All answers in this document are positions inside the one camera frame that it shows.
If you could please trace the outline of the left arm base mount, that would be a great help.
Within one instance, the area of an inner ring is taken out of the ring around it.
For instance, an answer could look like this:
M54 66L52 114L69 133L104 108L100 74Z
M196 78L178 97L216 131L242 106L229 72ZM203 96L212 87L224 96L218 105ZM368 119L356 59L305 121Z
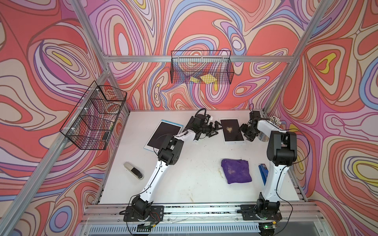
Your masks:
M163 205L151 205L145 206L127 206L125 210L119 212L119 215L123 215L125 222L154 222L159 223L164 218L164 206Z

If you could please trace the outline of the blue white drawing tablet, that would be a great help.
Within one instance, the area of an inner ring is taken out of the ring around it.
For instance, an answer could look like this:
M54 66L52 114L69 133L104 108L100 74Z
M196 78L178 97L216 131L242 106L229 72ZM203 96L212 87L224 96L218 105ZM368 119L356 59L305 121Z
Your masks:
M168 135L178 135L181 133L183 130L183 125L182 124L177 124L174 122L170 122L167 120L161 120L158 123L158 126L148 139L146 145L144 146L144 149L149 150L149 151L158 151L164 139Z

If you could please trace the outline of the blue black tape roll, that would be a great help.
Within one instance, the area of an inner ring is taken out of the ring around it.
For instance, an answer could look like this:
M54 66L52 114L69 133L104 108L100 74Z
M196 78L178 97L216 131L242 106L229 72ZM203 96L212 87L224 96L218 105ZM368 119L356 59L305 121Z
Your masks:
M258 166L258 168L259 168L259 171L260 171L260 174L261 174L263 184L266 185L267 177L268 177L268 173L269 173L267 166L265 164L260 164Z

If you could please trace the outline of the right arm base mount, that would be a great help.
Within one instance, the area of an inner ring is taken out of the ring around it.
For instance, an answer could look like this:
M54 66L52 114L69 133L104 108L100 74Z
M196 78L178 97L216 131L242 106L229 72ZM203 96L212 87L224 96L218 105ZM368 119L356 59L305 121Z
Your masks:
M246 221L281 221L282 215L277 204L262 205L241 205L237 213L242 214Z

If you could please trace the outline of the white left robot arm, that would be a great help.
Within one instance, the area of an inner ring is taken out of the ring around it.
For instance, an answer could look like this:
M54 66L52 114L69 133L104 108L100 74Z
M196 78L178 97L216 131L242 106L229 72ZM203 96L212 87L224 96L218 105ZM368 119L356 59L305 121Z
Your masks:
M213 121L211 115L197 112L190 118L183 132L161 135L162 145L158 151L154 151L157 155L155 169L141 193L133 195L130 199L129 206L133 212L142 218L146 218L146 215L150 213L154 190L164 172L178 162L185 141L199 141L202 135L210 138L217 135L221 129L222 124L219 121Z

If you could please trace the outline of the cup of coloured pencils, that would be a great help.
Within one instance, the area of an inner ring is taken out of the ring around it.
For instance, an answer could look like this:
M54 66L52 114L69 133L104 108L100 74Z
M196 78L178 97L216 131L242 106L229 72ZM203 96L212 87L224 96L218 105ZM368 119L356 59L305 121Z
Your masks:
M268 142L272 131L280 131L280 128L270 118L260 118L257 122L259 131L258 139L262 142Z

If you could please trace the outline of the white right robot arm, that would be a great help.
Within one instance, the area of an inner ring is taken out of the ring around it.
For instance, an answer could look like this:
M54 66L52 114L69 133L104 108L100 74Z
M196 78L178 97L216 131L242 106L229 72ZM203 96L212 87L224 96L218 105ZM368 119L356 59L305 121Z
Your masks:
M281 189L284 177L290 166L297 160L297 135L280 129L267 118L261 117L260 111L251 111L247 124L240 126L240 131L252 142L258 135L269 137L267 158L270 161L267 180L259 194L255 211L277 213L280 207Z

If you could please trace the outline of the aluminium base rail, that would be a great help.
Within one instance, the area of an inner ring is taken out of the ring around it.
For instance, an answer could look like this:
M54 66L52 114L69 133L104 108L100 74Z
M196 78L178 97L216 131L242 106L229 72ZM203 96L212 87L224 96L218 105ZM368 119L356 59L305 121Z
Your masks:
M258 219L251 203L163 204L151 222L126 222L125 205L93 205L85 210L76 236L332 236L315 203L283 203L277 216Z

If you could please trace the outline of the purple microfiber cloth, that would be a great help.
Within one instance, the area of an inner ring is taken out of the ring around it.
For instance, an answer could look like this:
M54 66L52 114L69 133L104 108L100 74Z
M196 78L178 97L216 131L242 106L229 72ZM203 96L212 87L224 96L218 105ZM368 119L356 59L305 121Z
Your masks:
M247 160L223 159L221 167L228 184L252 182Z

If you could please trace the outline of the yellow cloth in basket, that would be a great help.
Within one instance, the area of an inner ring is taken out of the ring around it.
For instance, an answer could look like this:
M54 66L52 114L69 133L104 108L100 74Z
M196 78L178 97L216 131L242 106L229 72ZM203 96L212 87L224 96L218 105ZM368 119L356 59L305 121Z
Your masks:
M201 83L203 83L203 84L216 84L217 79L211 74L206 74L206 75L202 75L198 78L190 77L189 82L196 83L196 84L201 84Z

